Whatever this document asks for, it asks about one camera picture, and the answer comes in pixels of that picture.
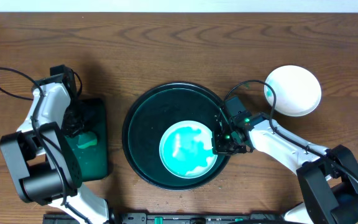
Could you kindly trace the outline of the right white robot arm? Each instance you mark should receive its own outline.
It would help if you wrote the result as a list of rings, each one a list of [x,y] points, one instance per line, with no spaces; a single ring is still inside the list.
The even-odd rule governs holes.
[[[246,110],[217,116],[214,154],[264,152],[298,178],[303,203],[285,212],[282,223],[357,223],[358,162],[345,146],[313,144],[282,128],[265,113]]]

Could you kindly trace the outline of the green sponge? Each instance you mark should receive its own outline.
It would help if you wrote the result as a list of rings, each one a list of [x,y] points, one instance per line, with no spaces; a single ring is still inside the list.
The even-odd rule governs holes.
[[[92,131],[88,131],[78,135],[78,142],[76,146],[79,149],[86,149],[92,146],[96,146],[97,144],[98,144],[97,135]]]

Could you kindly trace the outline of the white plate with green stain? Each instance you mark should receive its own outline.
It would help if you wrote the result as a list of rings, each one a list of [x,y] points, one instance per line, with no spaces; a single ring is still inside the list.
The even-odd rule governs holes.
[[[281,114],[299,117],[314,111],[322,97],[318,79],[307,69],[284,65],[273,70],[265,82],[265,99]]]

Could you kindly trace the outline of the mint plate front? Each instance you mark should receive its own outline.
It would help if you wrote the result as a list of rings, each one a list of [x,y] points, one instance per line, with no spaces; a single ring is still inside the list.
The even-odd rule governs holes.
[[[170,126],[159,144],[164,167],[182,179],[206,175],[218,156],[213,153],[213,133],[197,121],[180,121]]]

